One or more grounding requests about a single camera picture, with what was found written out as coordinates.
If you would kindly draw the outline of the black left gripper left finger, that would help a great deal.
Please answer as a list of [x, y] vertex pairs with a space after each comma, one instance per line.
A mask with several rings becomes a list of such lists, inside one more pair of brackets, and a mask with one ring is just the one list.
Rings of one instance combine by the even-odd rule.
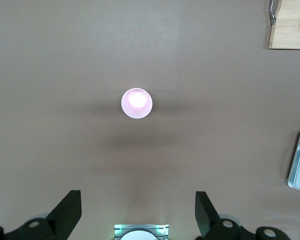
[[5, 233], [0, 226], [0, 240], [66, 240], [81, 218], [81, 191], [71, 190], [44, 218], [38, 217]]

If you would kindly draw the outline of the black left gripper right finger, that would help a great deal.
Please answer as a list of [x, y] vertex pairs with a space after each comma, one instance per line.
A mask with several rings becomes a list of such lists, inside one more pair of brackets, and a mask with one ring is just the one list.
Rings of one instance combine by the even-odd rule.
[[278, 228], [261, 226], [249, 232], [234, 220], [219, 216], [207, 193], [195, 193], [195, 219], [200, 231], [198, 240], [288, 240]]

